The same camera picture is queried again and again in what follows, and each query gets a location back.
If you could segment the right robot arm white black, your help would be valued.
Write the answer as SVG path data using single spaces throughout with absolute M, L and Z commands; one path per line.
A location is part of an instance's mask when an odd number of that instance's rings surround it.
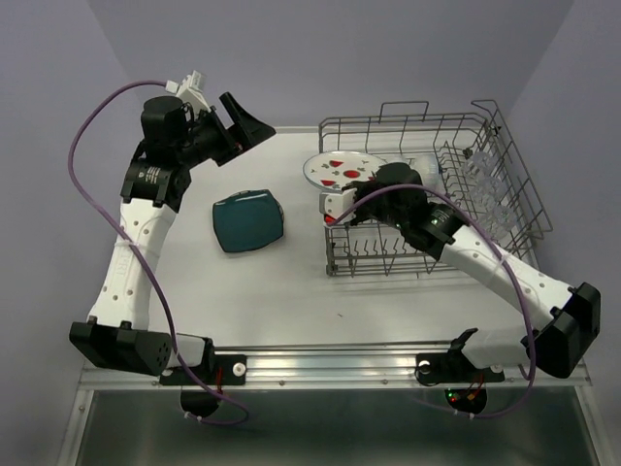
M 566 379 L 600 333 L 601 293 L 594 286 L 555 280 L 503 250 L 406 163 L 383 165 L 322 205 L 335 222 L 373 219 L 396 228 L 407 244 L 467 274 L 522 315 L 520 329 L 465 330 L 432 361 L 438 376 L 467 379 L 494 366 L 526 365 Z

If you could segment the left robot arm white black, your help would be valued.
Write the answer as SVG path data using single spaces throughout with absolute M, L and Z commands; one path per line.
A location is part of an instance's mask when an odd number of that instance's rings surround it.
M 191 171 L 207 160 L 222 166 L 277 133 L 231 93 L 219 100 L 229 127 L 199 97 L 158 96 L 143 106 L 143 138 L 121 187 L 120 219 L 108 220 L 117 238 L 106 278 L 86 321 L 69 331 L 70 342 L 96 367 L 159 376 L 180 365 L 175 330 L 148 328 L 149 300 L 163 293 L 155 270 Z

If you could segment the dark teal square plate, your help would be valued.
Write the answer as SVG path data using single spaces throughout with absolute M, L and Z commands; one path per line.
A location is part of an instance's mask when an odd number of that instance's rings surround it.
M 284 213 L 269 189 L 234 199 L 232 195 L 212 205 L 212 228 L 226 253 L 261 250 L 284 236 Z

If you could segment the white plate blue stripes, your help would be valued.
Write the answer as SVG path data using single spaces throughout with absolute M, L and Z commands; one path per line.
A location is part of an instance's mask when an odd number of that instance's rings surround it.
M 257 194 L 257 192 L 258 191 L 254 191 L 254 190 L 240 191 L 240 192 L 237 192 L 237 193 L 233 194 L 232 197 L 234 199 L 244 198 L 244 197 L 247 197 L 247 196 L 253 196 L 253 195 Z

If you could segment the white plate red strawberries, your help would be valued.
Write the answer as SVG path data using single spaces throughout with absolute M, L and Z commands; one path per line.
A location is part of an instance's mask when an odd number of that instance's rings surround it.
M 367 182 L 386 161 L 376 155 L 334 150 L 319 153 L 303 165 L 303 175 L 313 186 L 327 191 L 340 191 L 351 182 Z

